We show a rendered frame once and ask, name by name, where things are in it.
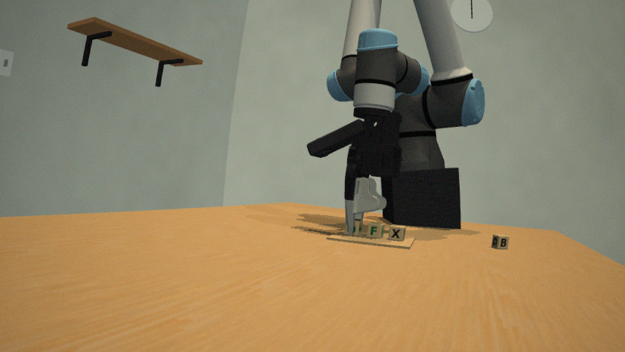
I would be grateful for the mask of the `beige letter block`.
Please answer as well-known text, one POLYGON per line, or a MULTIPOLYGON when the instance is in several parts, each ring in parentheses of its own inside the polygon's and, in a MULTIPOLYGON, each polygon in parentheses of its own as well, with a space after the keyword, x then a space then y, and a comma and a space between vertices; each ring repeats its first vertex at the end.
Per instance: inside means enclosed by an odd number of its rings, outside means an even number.
POLYGON ((367 237, 380 239, 383 237, 384 225, 382 223, 368 223, 367 237))
MULTIPOLYGON (((357 220, 355 220, 354 231, 353 231, 353 235, 354 235, 354 236, 358 236, 358 235, 361 235, 361 234, 362 234, 362 224, 363 224, 363 221, 357 221, 357 220)), ((346 227, 346 224, 345 224, 345 231, 344 231, 344 234, 349 235, 348 230, 347 230, 347 227, 346 227)))
POLYGON ((493 234, 491 247, 495 249, 508 249, 509 236, 503 234, 493 234))
POLYGON ((388 240, 403 241, 405 239, 406 226, 391 225, 389 226, 389 238, 388 240))

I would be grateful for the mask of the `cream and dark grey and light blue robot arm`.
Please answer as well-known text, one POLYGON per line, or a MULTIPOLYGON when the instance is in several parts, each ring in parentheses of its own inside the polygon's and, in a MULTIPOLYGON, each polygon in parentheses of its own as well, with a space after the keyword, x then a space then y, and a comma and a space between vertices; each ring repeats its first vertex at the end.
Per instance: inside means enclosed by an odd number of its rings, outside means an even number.
MULTIPOLYGON (((379 29, 382 0, 351 1, 340 68, 327 78, 337 101, 402 115, 400 171, 445 168, 436 129, 476 125, 485 111, 484 88, 464 65, 447 0, 413 1, 433 66, 431 84, 426 68, 397 50, 396 34, 379 29)), ((357 119, 307 149, 326 157, 365 133, 357 119)))

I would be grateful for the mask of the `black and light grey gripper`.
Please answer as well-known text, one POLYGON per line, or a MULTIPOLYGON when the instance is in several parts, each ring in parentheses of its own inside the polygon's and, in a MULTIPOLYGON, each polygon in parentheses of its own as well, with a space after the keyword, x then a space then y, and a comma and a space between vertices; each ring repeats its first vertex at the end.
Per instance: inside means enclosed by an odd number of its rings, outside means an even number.
POLYGON ((353 116, 364 119, 367 133, 351 140, 347 156, 344 199, 350 236, 353 236, 355 220, 363 221, 365 212, 386 207, 386 199, 377 193, 376 181, 369 175, 398 178, 402 157, 399 146, 402 115, 379 108, 357 107, 353 116))

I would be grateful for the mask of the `tan square mat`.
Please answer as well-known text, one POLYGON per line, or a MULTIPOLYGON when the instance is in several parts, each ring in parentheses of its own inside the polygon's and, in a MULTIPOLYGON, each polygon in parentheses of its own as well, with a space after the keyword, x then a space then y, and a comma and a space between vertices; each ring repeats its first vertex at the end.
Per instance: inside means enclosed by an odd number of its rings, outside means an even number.
POLYGON ((380 239, 370 238, 370 237, 367 237, 366 235, 367 235, 367 231, 362 231, 361 235, 350 236, 350 235, 344 234, 344 230, 342 230, 338 233, 328 236, 327 239, 334 240, 334 241, 341 241, 341 242, 365 244, 365 245, 377 245, 377 246, 384 246, 384 247, 391 247, 391 248, 398 248, 398 249, 410 249, 416 237, 416 236, 405 236, 405 239, 400 242, 400 241, 388 240, 389 234, 387 233, 384 233, 383 237, 380 239))

